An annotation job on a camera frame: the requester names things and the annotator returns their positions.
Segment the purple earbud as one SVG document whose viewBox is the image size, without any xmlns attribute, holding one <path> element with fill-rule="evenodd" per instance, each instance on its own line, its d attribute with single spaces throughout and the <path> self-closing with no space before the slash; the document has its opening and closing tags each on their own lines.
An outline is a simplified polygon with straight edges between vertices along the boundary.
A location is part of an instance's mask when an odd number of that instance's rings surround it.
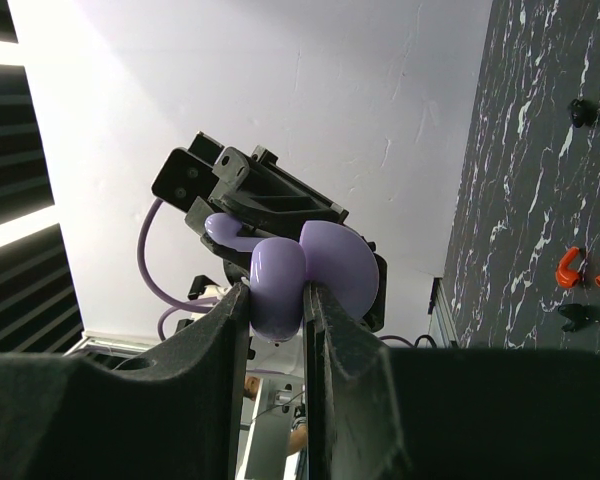
<svg viewBox="0 0 600 480">
<path fill-rule="evenodd" d="M 260 237 L 240 236 L 243 224 L 227 213 L 214 213 L 204 222 L 206 234 L 216 243 L 237 252 L 252 252 Z"/>
</svg>

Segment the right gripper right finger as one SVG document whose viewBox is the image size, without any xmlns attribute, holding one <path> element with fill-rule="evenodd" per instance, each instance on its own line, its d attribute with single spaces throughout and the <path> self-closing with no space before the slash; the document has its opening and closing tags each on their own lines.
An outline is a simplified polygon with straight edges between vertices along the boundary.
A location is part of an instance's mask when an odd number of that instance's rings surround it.
<svg viewBox="0 0 600 480">
<path fill-rule="evenodd" d="M 600 479 L 600 356 L 391 347 L 304 291 L 312 479 Z"/>
</svg>

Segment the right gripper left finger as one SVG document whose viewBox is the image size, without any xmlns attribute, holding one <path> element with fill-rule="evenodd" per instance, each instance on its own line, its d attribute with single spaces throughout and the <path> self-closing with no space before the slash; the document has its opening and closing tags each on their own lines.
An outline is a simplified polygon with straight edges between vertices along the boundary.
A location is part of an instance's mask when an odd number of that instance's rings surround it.
<svg viewBox="0 0 600 480">
<path fill-rule="evenodd" d="M 249 290 L 108 369 L 0 354 L 0 479 L 231 479 L 249 345 Z"/>
</svg>

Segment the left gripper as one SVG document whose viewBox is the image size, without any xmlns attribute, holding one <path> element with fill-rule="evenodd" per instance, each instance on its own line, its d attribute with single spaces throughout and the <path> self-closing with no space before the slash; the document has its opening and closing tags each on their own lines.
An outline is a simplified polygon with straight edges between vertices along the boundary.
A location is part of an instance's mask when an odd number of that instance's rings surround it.
<svg viewBox="0 0 600 480">
<path fill-rule="evenodd" d="M 302 227 L 312 220 L 350 228 L 345 223 L 348 216 L 345 209 L 278 167 L 276 156 L 265 148 L 257 147 L 252 155 L 246 155 L 198 134 L 189 150 L 213 147 L 221 151 L 213 166 L 218 182 L 207 199 L 198 197 L 194 201 L 186 212 L 185 222 L 206 239 L 215 254 L 247 271 L 248 279 L 252 252 L 237 252 L 216 244 L 205 231 L 204 222 L 208 216 L 227 213 L 243 224 L 240 236 L 262 240 L 271 237 L 299 240 Z M 380 286 L 371 310 L 358 322 L 377 331 L 384 324 L 387 265 L 376 253 L 374 244 L 365 241 L 377 261 Z"/>
</svg>

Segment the purple earbud case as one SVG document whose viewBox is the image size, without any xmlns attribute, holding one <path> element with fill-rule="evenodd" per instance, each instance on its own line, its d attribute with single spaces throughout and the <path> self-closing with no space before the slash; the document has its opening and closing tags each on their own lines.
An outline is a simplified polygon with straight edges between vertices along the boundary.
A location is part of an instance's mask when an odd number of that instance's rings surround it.
<svg viewBox="0 0 600 480">
<path fill-rule="evenodd" d="M 250 323 L 268 342 L 293 338 L 303 318 L 303 291 L 308 282 L 327 287 L 345 313 L 361 320 L 374 304 L 380 270 L 374 253 L 354 230 L 312 220 L 300 239 L 271 237 L 251 254 Z"/>
</svg>

